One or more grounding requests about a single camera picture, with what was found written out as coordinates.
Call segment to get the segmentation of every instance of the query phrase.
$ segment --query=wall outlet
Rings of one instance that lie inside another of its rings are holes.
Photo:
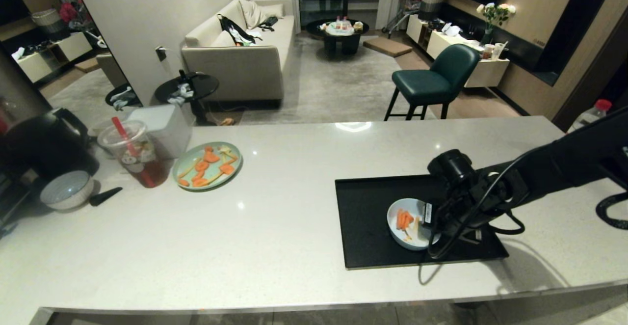
[[[157,53],[157,58],[159,61],[164,61],[166,59],[166,48],[163,46],[158,46],[155,48],[155,52]]]

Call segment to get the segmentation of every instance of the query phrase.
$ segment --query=black cable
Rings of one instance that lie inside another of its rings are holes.
[[[523,197],[516,204],[514,204],[514,206],[512,206],[511,209],[505,212],[506,215],[511,218],[512,222],[515,222],[519,226],[518,229],[501,229],[501,228],[493,227],[489,225],[489,228],[491,229],[491,231],[493,231],[494,233],[499,233],[501,235],[509,235],[509,236],[520,235],[521,233],[525,232],[525,224],[523,224],[523,222],[521,222],[518,218],[516,218],[512,214],[512,209],[520,205],[520,203],[523,202],[523,200],[525,200],[529,195],[530,195],[529,192],[525,193],[525,195],[523,195]]]
[[[518,229],[501,229],[501,228],[497,228],[497,227],[493,227],[489,225],[489,228],[491,229],[491,231],[493,231],[494,233],[499,233],[500,235],[509,235],[509,236],[520,235],[521,233],[525,232],[525,224],[523,224],[523,222],[521,222],[520,220],[518,220],[518,218],[512,215],[511,210],[506,211],[506,215],[510,217],[511,220],[519,226],[519,228]]]
[[[455,242],[458,241],[458,238],[460,238],[460,235],[462,235],[462,233],[464,232],[465,228],[467,227],[467,225],[469,224],[469,222],[471,222],[471,219],[474,218],[477,215],[477,211],[480,209],[480,207],[482,206],[482,204],[484,204],[484,200],[486,200],[486,198],[489,196],[489,194],[491,193],[491,191],[493,191],[493,188],[497,185],[497,183],[501,180],[502,177],[504,177],[504,175],[511,170],[516,164],[518,164],[519,162],[521,162],[521,160],[525,159],[525,157],[527,157],[528,155],[531,155],[533,152],[536,152],[538,150],[540,150],[541,148],[543,148],[544,146],[540,146],[537,148],[534,148],[533,150],[529,150],[527,152],[525,152],[524,154],[520,155],[519,157],[517,157],[514,161],[512,161],[509,166],[507,166],[498,176],[497,178],[493,181],[493,183],[491,184],[491,186],[489,186],[489,188],[486,190],[486,192],[484,193],[484,196],[482,196],[482,198],[480,199],[480,201],[473,207],[473,209],[471,209],[471,213],[469,213],[467,215],[467,218],[465,218],[465,220],[462,222],[462,224],[460,224],[460,226],[458,226],[458,229],[456,229],[455,233],[453,234],[453,236],[451,237],[451,239],[448,240],[448,242],[445,244],[444,247],[442,247],[440,249],[440,251],[438,251],[438,253],[434,253],[432,246],[433,246],[433,242],[434,242],[434,235],[436,235],[436,232],[432,233],[430,235],[430,243],[428,244],[428,254],[430,255],[431,258],[433,259],[440,259],[442,258],[445,254],[447,254],[449,252],[449,250],[451,249],[451,247],[453,247],[453,244]],[[435,226],[433,231],[437,231],[437,225],[438,225],[438,219],[436,219],[435,222]]]
[[[619,193],[618,195],[612,195],[604,200],[600,201],[599,204],[595,207],[595,213],[599,218],[601,218],[606,224],[609,226],[619,228],[619,229],[628,229],[628,220],[615,219],[608,217],[608,207],[617,204],[618,202],[628,200],[628,192]]]

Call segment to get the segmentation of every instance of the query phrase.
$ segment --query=gray rug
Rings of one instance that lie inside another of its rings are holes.
[[[120,114],[105,103],[105,96],[114,89],[100,68],[55,94],[48,102],[53,108],[66,108],[76,115],[88,128],[103,120]],[[125,108],[125,112],[135,108]]]
[[[241,125],[384,120],[394,92],[391,75],[401,70],[394,58],[362,45],[357,54],[342,55],[340,44],[336,56],[328,58],[322,41],[303,36],[296,38],[295,46],[295,81],[285,88],[282,108],[246,110]],[[405,114],[409,108],[400,95],[392,112]],[[426,119],[436,119],[429,109]]]

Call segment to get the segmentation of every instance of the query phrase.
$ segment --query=flower vase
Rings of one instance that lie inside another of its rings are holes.
[[[484,46],[491,42],[493,39],[493,28],[489,28],[484,31],[484,36],[482,36],[482,40],[480,40],[480,45]]]

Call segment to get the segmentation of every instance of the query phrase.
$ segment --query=black chair leg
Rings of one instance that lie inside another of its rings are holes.
[[[421,120],[425,120],[425,115],[428,112],[428,106],[423,106],[423,110],[421,111]]]
[[[415,114],[415,110],[416,109],[417,109],[417,106],[410,106],[410,110],[408,111],[408,115],[406,115],[406,121],[412,120],[412,115]]]
[[[444,103],[443,104],[443,111],[440,112],[440,118],[441,119],[447,119],[447,109],[449,109],[449,103]]]
[[[388,120],[388,117],[391,115],[391,111],[393,110],[393,106],[395,101],[397,101],[397,96],[399,95],[399,88],[394,89],[394,94],[392,95],[391,103],[388,106],[388,111],[386,111],[386,116],[384,117],[384,121]]]

